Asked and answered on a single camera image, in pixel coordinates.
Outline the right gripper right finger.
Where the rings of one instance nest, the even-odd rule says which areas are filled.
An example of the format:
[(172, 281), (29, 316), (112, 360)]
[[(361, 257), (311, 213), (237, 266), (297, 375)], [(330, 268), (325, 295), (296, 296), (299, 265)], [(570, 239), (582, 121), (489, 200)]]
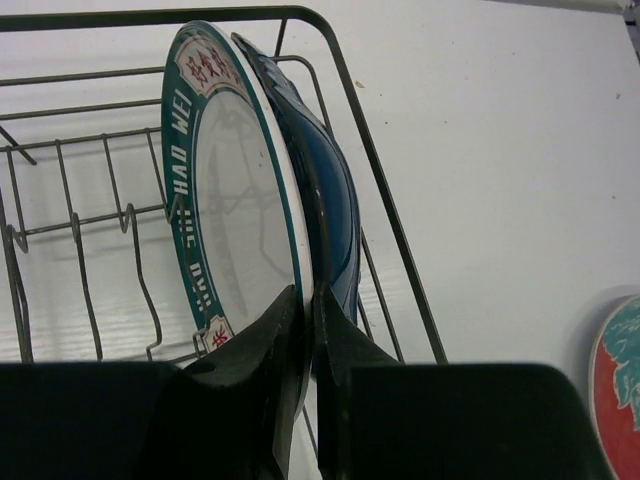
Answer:
[(324, 282), (312, 299), (317, 388), (317, 462), (324, 479), (349, 479), (351, 467), (351, 372), (360, 367), (396, 366), (398, 361), (350, 321)]

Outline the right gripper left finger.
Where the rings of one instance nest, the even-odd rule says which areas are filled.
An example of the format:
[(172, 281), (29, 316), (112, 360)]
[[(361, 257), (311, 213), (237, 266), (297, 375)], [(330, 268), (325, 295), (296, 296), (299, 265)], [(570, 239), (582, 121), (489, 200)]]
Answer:
[(298, 403), (298, 303), (284, 287), (259, 319), (176, 375), (177, 479), (284, 479)]

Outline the dark blue plate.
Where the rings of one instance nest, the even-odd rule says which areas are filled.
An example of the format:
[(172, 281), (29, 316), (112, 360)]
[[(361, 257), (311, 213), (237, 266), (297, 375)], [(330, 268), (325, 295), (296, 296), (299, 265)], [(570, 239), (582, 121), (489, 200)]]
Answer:
[(361, 219), (346, 158), (277, 63), (242, 35), (231, 38), (262, 85), (289, 153), (304, 208), (314, 280), (328, 284), (346, 318), (356, 323)]

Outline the white plate teal lettered rim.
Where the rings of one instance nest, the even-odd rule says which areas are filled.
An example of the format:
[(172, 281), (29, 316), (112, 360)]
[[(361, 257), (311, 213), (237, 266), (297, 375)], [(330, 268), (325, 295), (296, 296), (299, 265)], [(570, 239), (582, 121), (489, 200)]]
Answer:
[(195, 344), (226, 344), (286, 287), (308, 311), (310, 244), (283, 135), (248, 60), (211, 23), (185, 24), (171, 44), (161, 143)]

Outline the red and teal plate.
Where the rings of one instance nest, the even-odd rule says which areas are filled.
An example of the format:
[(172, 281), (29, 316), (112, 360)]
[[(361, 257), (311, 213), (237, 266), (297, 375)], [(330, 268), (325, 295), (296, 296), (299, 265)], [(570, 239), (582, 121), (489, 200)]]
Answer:
[(639, 297), (620, 303), (596, 336), (589, 409), (615, 479), (639, 477)]

